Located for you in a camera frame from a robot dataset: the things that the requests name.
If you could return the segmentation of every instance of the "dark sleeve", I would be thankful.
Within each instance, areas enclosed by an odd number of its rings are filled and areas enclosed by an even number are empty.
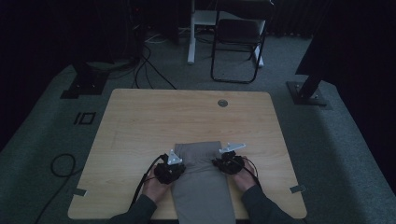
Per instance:
[[[112,217],[108,224],[147,224],[157,209],[157,205],[148,196],[141,194],[132,208],[120,215]]]
[[[268,199],[259,186],[253,186],[242,195],[251,224],[289,224],[296,220]]]

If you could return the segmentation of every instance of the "wooden tabletop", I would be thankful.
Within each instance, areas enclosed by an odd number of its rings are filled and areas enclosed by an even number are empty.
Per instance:
[[[68,215],[110,218],[128,210],[151,163],[175,144],[245,143],[237,152],[253,161],[264,193],[295,218],[306,216],[298,182],[271,96],[255,91],[114,90],[85,164]],[[241,193],[229,187],[235,216],[248,219]],[[153,219],[177,219],[171,192]]]

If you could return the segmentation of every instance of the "person's right arm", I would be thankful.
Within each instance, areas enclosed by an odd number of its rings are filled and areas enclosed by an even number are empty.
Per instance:
[[[254,174],[253,167],[245,159],[245,167]],[[242,169],[236,175],[232,175],[236,186],[244,193],[242,203],[252,224],[290,224],[296,220],[282,211],[274,202],[268,199],[262,189],[256,184],[251,174]]]

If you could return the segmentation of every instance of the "person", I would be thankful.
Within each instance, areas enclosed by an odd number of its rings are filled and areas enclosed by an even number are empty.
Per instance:
[[[245,162],[245,167],[254,174],[253,167],[249,162]],[[161,200],[172,184],[161,184],[154,175],[155,166],[145,182],[142,194],[137,199],[131,209],[120,215],[112,217],[109,224],[147,224],[157,209],[157,203]],[[262,192],[260,186],[256,184],[251,174],[242,169],[239,173],[231,175],[236,186],[242,190],[242,203],[247,209],[251,224],[291,224],[296,220],[282,211],[274,202],[268,199]]]

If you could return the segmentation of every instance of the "black metal base plate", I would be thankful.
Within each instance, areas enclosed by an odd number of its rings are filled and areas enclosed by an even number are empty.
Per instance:
[[[290,81],[286,82],[286,84],[288,85],[293,102],[296,105],[318,105],[321,109],[332,109],[329,102],[322,97],[319,89],[317,89],[310,98],[302,98],[298,93],[304,85],[303,82]]]
[[[109,73],[96,74],[95,79],[89,87],[78,85],[78,79],[75,78],[69,90],[62,93],[61,99],[77,99],[80,95],[101,95],[106,85],[108,75]]]

